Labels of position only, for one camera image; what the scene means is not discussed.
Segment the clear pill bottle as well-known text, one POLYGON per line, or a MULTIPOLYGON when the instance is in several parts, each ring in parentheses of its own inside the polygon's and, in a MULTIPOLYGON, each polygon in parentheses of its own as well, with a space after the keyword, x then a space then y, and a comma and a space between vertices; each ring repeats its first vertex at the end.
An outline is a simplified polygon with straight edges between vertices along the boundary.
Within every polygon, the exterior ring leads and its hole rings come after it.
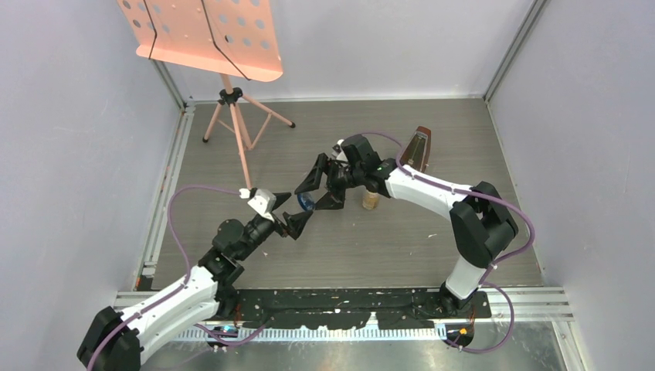
POLYGON ((376 209, 379 205, 380 195, 377 192, 364 191, 362 195, 362 207, 366 210, 376 209))

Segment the blue round pill box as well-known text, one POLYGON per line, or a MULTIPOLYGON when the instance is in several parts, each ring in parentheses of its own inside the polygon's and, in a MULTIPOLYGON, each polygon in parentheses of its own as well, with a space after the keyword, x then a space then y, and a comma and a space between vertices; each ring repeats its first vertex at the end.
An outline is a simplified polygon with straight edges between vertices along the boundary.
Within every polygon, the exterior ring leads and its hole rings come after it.
POLYGON ((304 211, 313 211, 315 209, 315 201, 309 192, 303 192, 297 195, 297 201, 304 211))

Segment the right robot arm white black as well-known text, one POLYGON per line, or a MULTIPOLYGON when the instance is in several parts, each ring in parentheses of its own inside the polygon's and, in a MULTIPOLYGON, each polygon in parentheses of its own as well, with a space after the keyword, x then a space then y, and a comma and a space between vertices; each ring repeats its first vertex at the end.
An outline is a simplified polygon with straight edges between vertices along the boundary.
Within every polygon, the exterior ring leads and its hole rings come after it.
POLYGON ((471 308, 484 275, 518 234, 507 203, 490 183, 444 182, 394 158, 381 159, 361 134, 339 141, 332 155, 319 154, 294 192, 302 196, 320 185, 326 193, 314 202, 315 210, 341 209, 347 190, 363 186, 370 193, 413 203, 449 220, 460 256, 435 302, 455 318, 471 308))

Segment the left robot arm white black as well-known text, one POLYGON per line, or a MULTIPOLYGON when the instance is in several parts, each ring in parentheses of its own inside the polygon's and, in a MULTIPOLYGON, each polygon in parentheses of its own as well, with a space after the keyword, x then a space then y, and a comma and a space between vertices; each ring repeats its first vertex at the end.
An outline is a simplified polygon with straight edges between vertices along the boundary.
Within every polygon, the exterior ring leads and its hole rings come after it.
POLYGON ((231 318, 239 295, 234 288, 244 272, 242 262, 268 237, 298 239, 312 209, 301 213, 275 210, 291 194, 265 189, 241 189, 255 215, 248 223, 222 222, 209 251, 183 277, 135 305, 116 310, 106 307, 94 317, 76 352, 88 370, 139 370, 163 345, 187 328, 206 319, 231 318))

